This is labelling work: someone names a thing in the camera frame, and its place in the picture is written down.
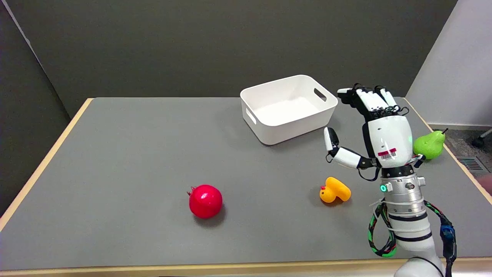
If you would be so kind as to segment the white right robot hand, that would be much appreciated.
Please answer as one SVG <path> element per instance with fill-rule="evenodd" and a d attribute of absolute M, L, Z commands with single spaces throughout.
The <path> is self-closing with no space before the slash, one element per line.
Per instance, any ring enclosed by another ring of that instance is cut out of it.
<path fill-rule="evenodd" d="M 358 172 L 375 168 L 372 181 L 378 177 L 403 178 L 416 174 L 425 156 L 413 153 L 411 126 L 404 113 L 407 107 L 398 105 L 390 91 L 381 85 L 371 89 L 356 83 L 351 88 L 339 89 L 337 96 L 363 116 L 362 136 L 367 156 L 341 147 L 335 130 L 326 127 L 328 163 L 336 162 Z"/>

